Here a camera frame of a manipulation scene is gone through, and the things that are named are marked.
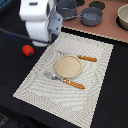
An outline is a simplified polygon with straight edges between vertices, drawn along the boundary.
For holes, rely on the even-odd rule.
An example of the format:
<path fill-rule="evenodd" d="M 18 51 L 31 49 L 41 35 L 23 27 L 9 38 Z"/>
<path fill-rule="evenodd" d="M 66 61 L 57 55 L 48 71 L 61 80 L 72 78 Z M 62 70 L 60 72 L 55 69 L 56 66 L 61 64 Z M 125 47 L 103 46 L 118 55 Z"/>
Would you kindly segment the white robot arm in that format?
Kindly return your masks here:
<path fill-rule="evenodd" d="M 52 44 L 61 32 L 63 17 L 56 11 L 56 0 L 21 0 L 19 16 L 37 47 Z"/>

